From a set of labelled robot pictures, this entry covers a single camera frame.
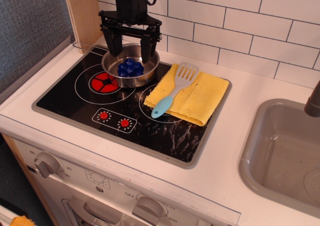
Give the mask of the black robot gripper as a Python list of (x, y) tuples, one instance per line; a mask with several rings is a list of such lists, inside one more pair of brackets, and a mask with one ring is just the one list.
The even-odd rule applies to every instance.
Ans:
[(148, 7), (157, 0), (115, 0), (115, 11), (101, 10), (101, 30), (109, 49), (114, 56), (123, 50), (122, 36), (141, 38), (141, 58), (147, 63), (154, 56), (157, 42), (162, 39), (162, 22), (148, 15)]

